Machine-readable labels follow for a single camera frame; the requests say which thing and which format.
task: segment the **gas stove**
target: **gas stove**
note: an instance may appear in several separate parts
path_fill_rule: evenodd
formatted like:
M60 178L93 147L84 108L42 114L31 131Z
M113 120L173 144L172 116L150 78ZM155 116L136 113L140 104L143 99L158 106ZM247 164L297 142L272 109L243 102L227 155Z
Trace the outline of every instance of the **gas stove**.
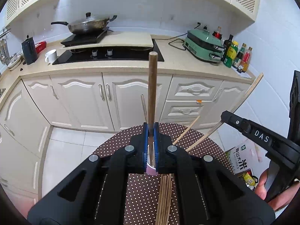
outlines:
M153 40L153 48L115 46L115 47L94 47L76 50L67 50L61 54L53 63L64 64L83 61L103 61L103 60L137 60L148 61L149 52L158 53L158 61L164 62L164 58Z

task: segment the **metal screw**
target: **metal screw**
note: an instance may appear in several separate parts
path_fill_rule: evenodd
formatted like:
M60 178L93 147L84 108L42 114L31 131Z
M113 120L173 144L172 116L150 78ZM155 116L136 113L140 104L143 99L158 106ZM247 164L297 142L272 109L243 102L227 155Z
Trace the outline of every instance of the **metal screw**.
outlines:
M127 145L127 146L125 146L125 151L132 152L133 150L134 150L134 146L133 145Z
M95 154L90 155L90 156L88 157L89 161L91 161L91 162L97 161L98 158L99 158L98 155L95 155Z
M176 147L175 145L169 145L169 146L168 146L168 151L174 152L174 151L176 151L176 150L177 150L177 147Z
M205 160L206 162L211 162L211 161L213 160L213 158L212 158L212 156L210 156L210 155L205 155L205 156L203 157L203 160Z

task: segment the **drawer handle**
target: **drawer handle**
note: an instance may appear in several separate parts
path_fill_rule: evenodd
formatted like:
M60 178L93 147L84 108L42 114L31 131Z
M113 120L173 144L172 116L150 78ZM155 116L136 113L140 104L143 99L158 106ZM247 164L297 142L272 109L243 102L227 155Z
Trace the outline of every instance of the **drawer handle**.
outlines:
M103 97L103 94L102 94L102 85L101 84L99 84L99 89L100 89L101 99L104 101L104 97Z
M193 95L199 95L201 94L202 92L205 92L205 89L201 89L199 91L196 91L196 90L193 90L192 88L188 88L187 91L191 92Z
M219 99L219 97L221 96L222 90L223 90L222 88L219 89L219 91L216 93L216 96L214 97L214 99L212 101L215 102L217 99Z
M110 96L110 85L109 84L106 84L106 90L107 90L107 97L108 97L108 100L111 101L112 98Z
M179 109L178 112L179 112L179 113L182 113L182 114L184 114L184 115L188 115L188 114L190 114L193 110L194 110L194 109L191 109L191 110L185 112L184 110Z
M4 124L4 128L6 128L6 130L12 134L12 136L15 136L14 132L11 131L11 130L9 129L9 127L7 127L6 124Z
M55 94L55 91L54 91L54 89L53 89L53 86L52 85L50 85L50 87L51 87L51 89L52 89L52 94L54 95L54 97L58 100L58 97L57 97L57 95Z

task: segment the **green electric grill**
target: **green electric grill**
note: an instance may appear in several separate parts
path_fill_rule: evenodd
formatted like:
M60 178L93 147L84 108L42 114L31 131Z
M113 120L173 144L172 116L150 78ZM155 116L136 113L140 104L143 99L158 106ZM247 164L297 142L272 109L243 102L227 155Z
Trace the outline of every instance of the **green electric grill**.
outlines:
M209 63L219 63L224 51L221 40L212 36L207 30L189 31L183 45L196 58Z

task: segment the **drawer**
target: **drawer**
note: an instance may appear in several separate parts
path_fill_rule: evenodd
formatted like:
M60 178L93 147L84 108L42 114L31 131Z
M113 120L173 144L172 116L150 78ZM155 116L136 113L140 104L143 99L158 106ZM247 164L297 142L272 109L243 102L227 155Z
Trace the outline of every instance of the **drawer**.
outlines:
M211 101L166 101L161 119L195 119L205 116L211 107Z
M211 101L221 83L221 79L173 76L167 100Z

